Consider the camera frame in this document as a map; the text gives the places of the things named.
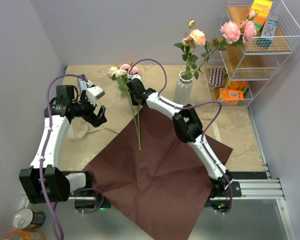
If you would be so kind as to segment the cream ribbon gold lettering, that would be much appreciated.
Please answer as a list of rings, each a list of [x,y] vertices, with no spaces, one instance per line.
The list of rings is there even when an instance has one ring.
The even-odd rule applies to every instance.
[[[83,139],[85,135],[102,130],[107,130],[112,133],[119,134],[118,131],[108,127],[104,127],[103,125],[98,127],[89,127],[88,123],[83,120],[72,120],[72,122],[69,125],[67,134],[68,138],[71,141],[78,142],[81,141],[81,139]]]

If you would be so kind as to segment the white rose stem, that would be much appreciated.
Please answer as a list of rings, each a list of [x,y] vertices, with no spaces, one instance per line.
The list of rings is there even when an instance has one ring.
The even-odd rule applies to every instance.
[[[122,80],[122,79],[120,78],[120,76],[121,76],[122,74],[125,75],[126,72],[120,70],[118,65],[112,66],[112,67],[110,67],[109,70],[108,70],[108,76],[109,76],[112,80],[114,80],[114,81],[116,81],[116,82],[118,83],[118,88],[119,88],[120,91],[121,91],[121,94],[120,94],[120,95],[121,95],[122,97],[126,97],[126,96],[128,97],[128,96],[130,96],[130,94],[129,94],[129,90],[128,90],[128,87],[127,87],[127,83],[126,83],[126,86],[124,86],[125,81]]]

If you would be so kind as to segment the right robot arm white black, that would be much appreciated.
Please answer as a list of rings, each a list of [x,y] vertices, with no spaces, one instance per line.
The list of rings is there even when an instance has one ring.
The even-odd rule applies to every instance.
[[[152,88],[145,89],[138,74],[128,76],[126,85],[134,106],[146,106],[172,120],[178,139],[188,144],[205,166],[213,192],[220,197],[228,195],[232,198],[234,178],[210,147],[195,107],[160,97]]]

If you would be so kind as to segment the red wrapping paper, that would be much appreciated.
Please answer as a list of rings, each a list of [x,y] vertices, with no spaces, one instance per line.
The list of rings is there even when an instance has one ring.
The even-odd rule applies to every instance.
[[[85,167],[92,185],[155,240],[189,238],[212,191],[195,151],[176,136],[173,122],[156,110],[134,121]]]

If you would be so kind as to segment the small pink rose stem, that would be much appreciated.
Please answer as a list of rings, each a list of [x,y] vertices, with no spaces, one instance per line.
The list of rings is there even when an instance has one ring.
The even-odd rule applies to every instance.
[[[119,67],[120,70],[125,71],[125,74],[121,74],[120,78],[125,81],[124,86],[126,86],[126,83],[128,82],[128,76],[133,74],[138,74],[139,70],[137,67],[133,66],[132,62],[124,63]],[[130,101],[130,108],[133,113],[133,120],[135,123],[136,128],[136,135],[137,135],[137,141],[138,141],[138,150],[142,150],[142,143],[141,143],[141,128],[140,128],[140,114],[138,111],[134,110],[134,107],[132,105],[132,100]]]

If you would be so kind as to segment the peach rose stem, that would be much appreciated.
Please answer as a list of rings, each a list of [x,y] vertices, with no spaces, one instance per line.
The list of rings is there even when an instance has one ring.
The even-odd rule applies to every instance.
[[[185,71],[181,73],[183,80],[191,80],[193,77],[198,78],[196,70],[198,66],[196,61],[199,59],[195,55],[195,50],[198,47],[204,47],[206,44],[206,35],[203,31],[195,28],[196,22],[191,19],[188,24],[188,30],[185,32],[181,42],[175,43],[173,46],[181,49],[182,59],[186,63]]]

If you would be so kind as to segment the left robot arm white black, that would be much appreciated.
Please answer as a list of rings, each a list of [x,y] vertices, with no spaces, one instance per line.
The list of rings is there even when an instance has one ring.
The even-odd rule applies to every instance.
[[[61,148],[71,122],[82,118],[93,127],[107,122],[106,108],[97,100],[105,92],[93,85],[78,93],[74,85],[58,85],[56,96],[44,110],[44,130],[37,153],[29,168],[21,169],[19,180],[31,204],[43,204],[48,197],[52,203],[65,202],[73,192],[89,196],[94,190],[90,174],[85,171],[60,171]]]

